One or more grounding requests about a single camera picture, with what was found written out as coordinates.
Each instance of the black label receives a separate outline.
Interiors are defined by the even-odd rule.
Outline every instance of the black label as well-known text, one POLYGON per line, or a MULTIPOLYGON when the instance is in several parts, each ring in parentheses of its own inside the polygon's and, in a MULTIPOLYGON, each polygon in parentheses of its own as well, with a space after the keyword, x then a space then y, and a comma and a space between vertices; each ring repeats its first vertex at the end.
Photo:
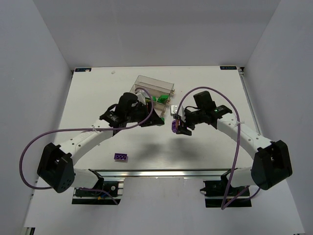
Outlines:
POLYGON ((221 70, 237 70, 236 66, 220 66, 221 70))
POLYGON ((75 72, 90 72, 91 68, 76 68, 75 72))

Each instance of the gray wall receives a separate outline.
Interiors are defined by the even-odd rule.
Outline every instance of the gray wall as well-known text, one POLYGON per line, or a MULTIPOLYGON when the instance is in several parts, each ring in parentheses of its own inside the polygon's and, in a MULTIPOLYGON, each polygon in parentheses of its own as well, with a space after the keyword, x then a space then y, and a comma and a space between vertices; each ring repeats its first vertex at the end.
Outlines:
POLYGON ((246 67, 265 135, 289 145, 288 179, 306 234, 313 234, 313 1, 283 0, 246 67))
POLYGON ((246 65, 279 0, 34 0, 78 66, 246 65))
MULTIPOLYGON (((2 235, 19 235, 32 190, 21 181, 19 157, 26 144, 58 126, 70 70, 32 0, 2 0, 0 7, 0 186, 2 235)), ((36 179, 43 138, 24 163, 36 179)))

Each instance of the white table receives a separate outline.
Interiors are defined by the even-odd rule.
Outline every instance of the white table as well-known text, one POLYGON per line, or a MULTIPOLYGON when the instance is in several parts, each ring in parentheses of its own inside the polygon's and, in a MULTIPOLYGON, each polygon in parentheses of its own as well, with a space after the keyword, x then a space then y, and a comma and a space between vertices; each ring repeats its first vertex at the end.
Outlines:
MULTIPOLYGON (((131 67, 92 68, 75 72, 60 128, 88 127, 106 109, 128 92, 138 75, 175 84, 172 104, 178 104, 190 89, 209 86, 225 94, 240 117, 254 128, 252 115, 238 71, 219 67, 131 67)), ((210 92, 217 105, 227 102, 210 92)), ((194 104, 192 95, 185 104, 194 104)), ((93 169, 204 169, 230 168, 235 142, 205 124, 197 125, 193 136, 171 131, 167 111, 162 127, 135 128, 119 133, 86 154, 75 166, 93 169), (115 152, 127 153, 127 163, 117 163, 115 152)), ((56 143, 75 133, 57 135, 56 143)), ((237 166, 251 166, 240 150, 237 166)), ((261 192, 252 208, 225 211, 204 206, 199 193, 201 179, 127 178, 119 206, 72 205, 73 190, 62 194, 36 191, 25 222, 36 227, 35 235, 49 234, 276 234, 302 233, 303 228, 284 181, 261 192)))

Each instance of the purple block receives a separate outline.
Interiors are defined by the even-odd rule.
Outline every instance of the purple block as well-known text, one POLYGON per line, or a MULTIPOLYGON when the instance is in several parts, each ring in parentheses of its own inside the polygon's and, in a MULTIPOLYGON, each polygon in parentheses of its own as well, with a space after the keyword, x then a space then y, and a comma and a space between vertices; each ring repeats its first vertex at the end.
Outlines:
POLYGON ((128 157, 126 153, 115 153, 114 154, 114 160, 116 161, 122 161, 125 162, 127 161, 128 157))
POLYGON ((176 120, 172 121, 172 131, 173 131, 174 133, 176 133, 176 132, 177 132, 177 128, 176 128, 176 120))

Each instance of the transparent container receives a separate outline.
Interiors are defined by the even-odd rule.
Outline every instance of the transparent container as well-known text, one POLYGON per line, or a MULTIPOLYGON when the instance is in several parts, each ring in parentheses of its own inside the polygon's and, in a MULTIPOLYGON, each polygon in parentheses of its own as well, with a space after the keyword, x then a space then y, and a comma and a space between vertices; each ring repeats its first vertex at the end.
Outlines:
POLYGON ((171 97, 174 94, 174 84, 139 75, 131 92, 135 93, 137 87, 147 89, 147 91, 155 98, 155 100, 153 100, 155 110, 162 118, 170 104, 171 97))

